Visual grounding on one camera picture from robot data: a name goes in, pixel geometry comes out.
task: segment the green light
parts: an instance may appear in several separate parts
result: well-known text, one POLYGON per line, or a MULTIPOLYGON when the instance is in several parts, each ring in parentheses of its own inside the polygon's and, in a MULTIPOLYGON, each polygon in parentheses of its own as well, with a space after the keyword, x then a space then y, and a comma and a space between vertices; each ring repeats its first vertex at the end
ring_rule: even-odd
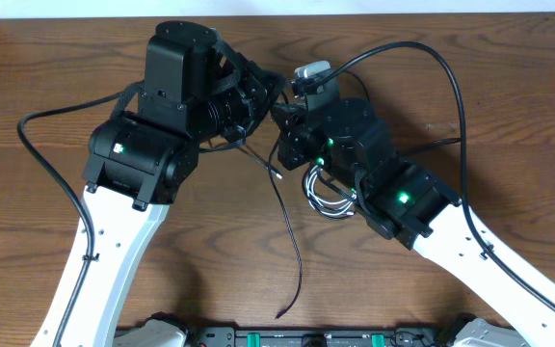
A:
POLYGON ((399 200, 401 203, 406 203, 410 200, 410 197, 406 193, 400 193, 397 197, 397 200, 399 200))

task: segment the wooden tabletop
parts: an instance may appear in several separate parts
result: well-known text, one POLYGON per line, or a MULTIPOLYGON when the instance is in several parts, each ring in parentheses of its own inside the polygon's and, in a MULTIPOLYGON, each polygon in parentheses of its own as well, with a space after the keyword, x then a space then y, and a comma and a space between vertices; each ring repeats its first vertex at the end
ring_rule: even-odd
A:
MULTIPOLYGON (((145 48, 166 18, 0 20, 0 345, 27 345, 48 311, 78 216, 16 137, 25 114, 121 90, 143 79, 145 48)), ((261 67, 292 76, 336 67, 382 43, 418 40, 455 71, 466 108, 471 204, 510 247, 555 281, 555 14, 189 18, 219 29, 261 67)), ((447 78, 425 54, 395 50, 353 69, 398 148, 458 135, 447 78)), ((343 95, 361 95, 340 77, 343 95)), ((92 130, 112 104, 37 120, 28 135, 80 194, 92 130)), ((249 144, 267 155, 265 120, 249 144)), ((456 190, 458 149, 417 157, 456 190)), ((292 244, 266 172, 238 151, 204 154, 151 241, 119 324, 157 311, 242 327, 449 324, 467 311, 506 322, 453 276, 385 241, 362 218, 319 217, 303 170, 278 188, 304 259, 299 301, 292 244)))

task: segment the green connector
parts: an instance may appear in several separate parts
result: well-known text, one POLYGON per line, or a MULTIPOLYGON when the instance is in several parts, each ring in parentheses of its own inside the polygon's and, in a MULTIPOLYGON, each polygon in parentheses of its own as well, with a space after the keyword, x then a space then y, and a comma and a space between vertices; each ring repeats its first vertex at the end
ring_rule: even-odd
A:
POLYGON ((384 346, 384 335, 372 334, 372 347, 385 347, 384 346))
POLYGON ((248 334, 248 347, 260 347, 260 334, 259 333, 249 333, 248 334))

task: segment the white wall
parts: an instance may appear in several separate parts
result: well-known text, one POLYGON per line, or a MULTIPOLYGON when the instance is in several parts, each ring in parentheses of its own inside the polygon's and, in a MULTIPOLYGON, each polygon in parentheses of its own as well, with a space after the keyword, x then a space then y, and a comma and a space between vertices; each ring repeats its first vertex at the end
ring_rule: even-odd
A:
POLYGON ((0 0, 0 18, 555 12, 554 0, 0 0))

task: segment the wood grain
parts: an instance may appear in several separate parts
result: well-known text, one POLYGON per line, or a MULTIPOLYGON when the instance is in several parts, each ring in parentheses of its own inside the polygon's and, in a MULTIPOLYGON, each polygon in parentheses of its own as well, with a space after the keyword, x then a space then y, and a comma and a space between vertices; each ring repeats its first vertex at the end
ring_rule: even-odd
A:
MULTIPOLYGON (((87 101, 143 78, 146 42, 165 18, 0 20, 0 345, 27 345, 50 305, 78 217, 22 148, 26 113, 87 101)), ((555 280, 555 14, 214 17, 260 66, 290 76, 337 66, 394 40, 419 40, 455 70, 465 101, 472 204, 512 248, 555 280)), ((457 135, 446 76, 420 52, 392 51, 355 67, 398 147, 457 135)), ((361 95, 348 76, 344 95, 361 95)), ((112 105, 29 125, 29 136, 80 193, 91 131, 112 105)), ((270 120, 250 139, 267 155, 270 120)), ((458 188, 457 148, 418 158, 458 188)), ((207 154, 151 241, 119 320, 156 311, 240 326, 379 327, 448 324, 461 311, 506 324, 433 263, 376 236, 360 219, 326 221, 306 205, 303 172, 278 186, 304 259, 304 288, 266 173, 238 152, 207 154)))

